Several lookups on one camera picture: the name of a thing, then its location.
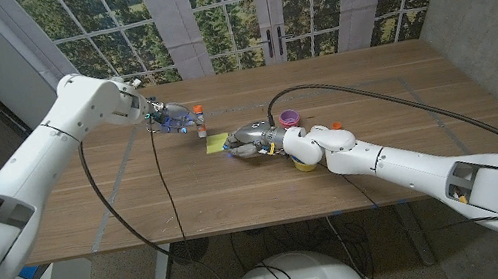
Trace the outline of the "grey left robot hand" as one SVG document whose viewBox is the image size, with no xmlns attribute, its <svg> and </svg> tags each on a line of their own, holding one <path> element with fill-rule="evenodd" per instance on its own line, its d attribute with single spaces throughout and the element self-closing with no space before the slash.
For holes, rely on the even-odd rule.
<svg viewBox="0 0 498 279">
<path fill-rule="evenodd" d="M 151 133 L 187 134 L 189 131 L 204 125 L 204 116 L 201 112 L 195 113 L 180 103 L 149 104 L 149 111 L 145 120 L 147 130 Z"/>
</svg>

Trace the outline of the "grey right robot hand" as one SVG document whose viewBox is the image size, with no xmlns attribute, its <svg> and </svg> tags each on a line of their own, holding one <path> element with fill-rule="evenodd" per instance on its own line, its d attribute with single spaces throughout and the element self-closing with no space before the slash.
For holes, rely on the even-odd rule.
<svg viewBox="0 0 498 279">
<path fill-rule="evenodd" d="M 230 133 L 223 149 L 231 156 L 251 158 L 256 155 L 274 154 L 284 146 L 286 129 L 270 126 L 267 121 L 249 123 Z"/>
</svg>

